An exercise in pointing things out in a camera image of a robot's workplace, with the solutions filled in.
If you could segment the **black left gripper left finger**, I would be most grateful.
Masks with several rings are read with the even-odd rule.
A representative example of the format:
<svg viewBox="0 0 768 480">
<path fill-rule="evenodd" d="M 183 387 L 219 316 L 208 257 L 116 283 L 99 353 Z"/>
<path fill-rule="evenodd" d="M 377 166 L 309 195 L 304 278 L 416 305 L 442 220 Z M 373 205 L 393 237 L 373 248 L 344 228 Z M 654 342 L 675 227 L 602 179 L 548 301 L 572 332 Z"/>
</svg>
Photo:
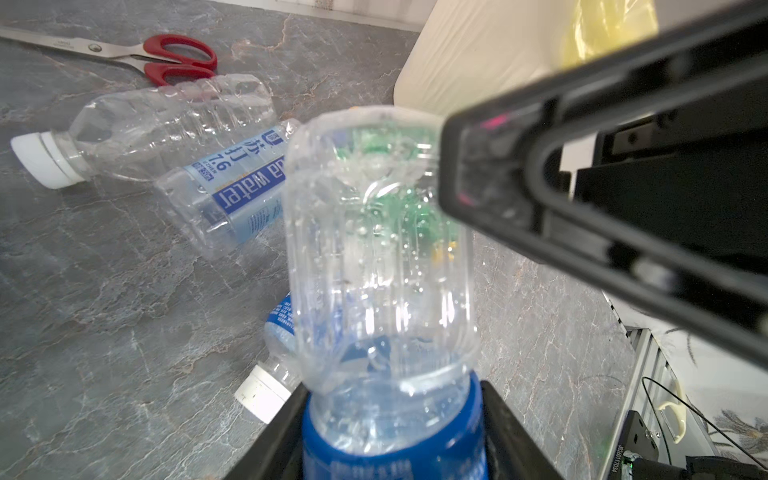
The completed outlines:
<svg viewBox="0 0 768 480">
<path fill-rule="evenodd" d="M 309 391 L 300 384 L 224 479 L 302 479 L 302 421 L 308 398 Z"/>
</svg>

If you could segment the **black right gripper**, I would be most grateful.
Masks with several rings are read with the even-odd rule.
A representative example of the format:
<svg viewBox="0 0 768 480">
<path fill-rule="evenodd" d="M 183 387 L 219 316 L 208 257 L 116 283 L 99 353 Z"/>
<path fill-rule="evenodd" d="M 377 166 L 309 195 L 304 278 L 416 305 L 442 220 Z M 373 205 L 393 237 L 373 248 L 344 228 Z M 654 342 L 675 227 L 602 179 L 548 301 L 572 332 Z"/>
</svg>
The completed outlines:
<svg viewBox="0 0 768 480">
<path fill-rule="evenodd" d="M 767 364 L 767 5 L 742 1 L 450 116 L 467 226 Z"/>
</svg>

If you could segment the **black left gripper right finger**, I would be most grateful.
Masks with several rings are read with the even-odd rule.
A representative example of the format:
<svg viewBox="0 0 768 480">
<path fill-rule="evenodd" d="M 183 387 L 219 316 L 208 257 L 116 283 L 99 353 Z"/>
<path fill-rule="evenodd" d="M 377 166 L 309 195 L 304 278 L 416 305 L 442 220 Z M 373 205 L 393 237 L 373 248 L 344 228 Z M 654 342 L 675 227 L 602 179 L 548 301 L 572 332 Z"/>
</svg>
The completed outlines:
<svg viewBox="0 0 768 480">
<path fill-rule="evenodd" d="M 492 384 L 482 380 L 480 386 L 488 478 L 563 480 Z"/>
</svg>

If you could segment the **crushed clear bottle back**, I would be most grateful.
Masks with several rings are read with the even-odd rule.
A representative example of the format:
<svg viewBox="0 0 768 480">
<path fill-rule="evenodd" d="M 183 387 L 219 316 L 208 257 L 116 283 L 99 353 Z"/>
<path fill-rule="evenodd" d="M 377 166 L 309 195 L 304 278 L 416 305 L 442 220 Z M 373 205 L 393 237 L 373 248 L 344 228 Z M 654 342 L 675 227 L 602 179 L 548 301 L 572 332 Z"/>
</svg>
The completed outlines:
<svg viewBox="0 0 768 480">
<path fill-rule="evenodd" d="M 11 148 L 43 186 L 97 176 L 144 183 L 234 145 L 276 122 L 252 74 L 228 74 L 100 96 L 64 131 L 16 136 Z"/>
</svg>

